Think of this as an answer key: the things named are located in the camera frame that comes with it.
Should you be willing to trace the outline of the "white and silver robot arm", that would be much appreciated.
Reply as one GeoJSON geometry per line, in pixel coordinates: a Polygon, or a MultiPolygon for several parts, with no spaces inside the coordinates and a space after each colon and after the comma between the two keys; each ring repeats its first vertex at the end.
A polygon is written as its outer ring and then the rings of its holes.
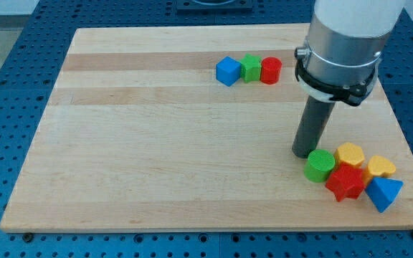
{"type": "Polygon", "coordinates": [[[378,79],[381,53],[404,0],[316,0],[295,76],[320,102],[360,105],[378,79]]]}

